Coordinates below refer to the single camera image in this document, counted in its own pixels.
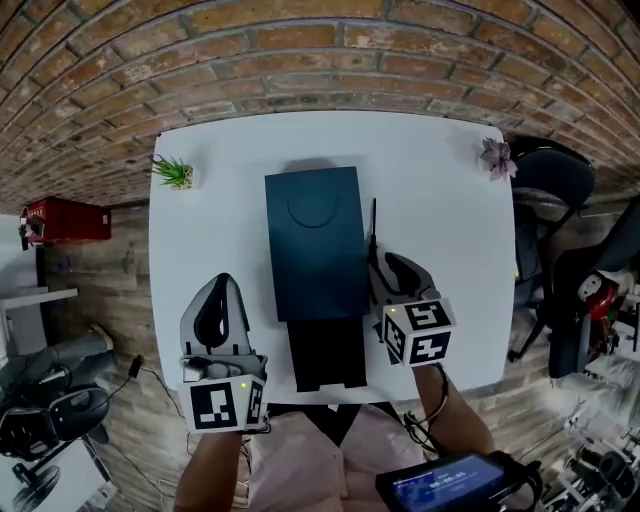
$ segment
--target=brick wall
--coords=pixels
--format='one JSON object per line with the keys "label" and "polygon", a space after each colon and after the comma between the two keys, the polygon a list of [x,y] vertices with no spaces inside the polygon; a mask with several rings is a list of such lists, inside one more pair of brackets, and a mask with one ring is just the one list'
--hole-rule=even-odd
{"label": "brick wall", "polygon": [[148,196],[157,133],[371,109],[551,137],[640,191],[640,30],[617,0],[1,0],[0,209]]}

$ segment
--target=potted succulent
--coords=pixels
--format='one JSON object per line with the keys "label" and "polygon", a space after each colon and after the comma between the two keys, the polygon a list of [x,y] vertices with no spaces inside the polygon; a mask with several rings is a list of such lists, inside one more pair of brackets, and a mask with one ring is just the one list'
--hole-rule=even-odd
{"label": "potted succulent", "polygon": [[152,159],[152,172],[164,178],[163,185],[169,185],[173,190],[188,190],[197,188],[196,175],[192,165],[185,164],[175,158],[168,160],[160,155]]}

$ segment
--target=pink shirt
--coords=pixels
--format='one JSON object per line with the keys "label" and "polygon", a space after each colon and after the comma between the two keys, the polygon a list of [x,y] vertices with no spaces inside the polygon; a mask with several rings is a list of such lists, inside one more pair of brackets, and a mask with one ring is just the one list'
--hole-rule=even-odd
{"label": "pink shirt", "polygon": [[[402,425],[369,405],[360,408],[340,447],[302,413],[278,416],[271,427],[251,440],[251,511],[386,512],[376,475],[425,462]],[[521,508],[530,504],[529,497]]]}

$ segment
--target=white table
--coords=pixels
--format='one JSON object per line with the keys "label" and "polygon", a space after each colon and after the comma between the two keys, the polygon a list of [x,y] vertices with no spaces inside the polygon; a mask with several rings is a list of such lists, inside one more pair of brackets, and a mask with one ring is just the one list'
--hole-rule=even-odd
{"label": "white table", "polygon": [[356,166],[365,232],[377,197],[380,251],[411,258],[451,301],[457,328],[446,370],[460,389],[502,377],[514,288],[509,183],[490,182],[478,160],[496,128],[382,112],[298,112],[230,119],[162,134],[155,152],[201,172],[198,190],[151,181],[149,245],[153,313],[167,384],[181,379],[180,318],[220,272],[238,282],[249,337],[267,355],[266,400],[367,403],[417,398],[410,370],[391,366],[365,318],[367,387],[298,393],[286,324],[278,323],[264,176]]}

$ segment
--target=dark blue box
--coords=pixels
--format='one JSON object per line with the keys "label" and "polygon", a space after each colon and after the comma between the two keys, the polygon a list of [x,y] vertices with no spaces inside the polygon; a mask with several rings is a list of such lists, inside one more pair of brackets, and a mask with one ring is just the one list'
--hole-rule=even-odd
{"label": "dark blue box", "polygon": [[369,312],[355,167],[265,177],[271,268],[281,322]]}

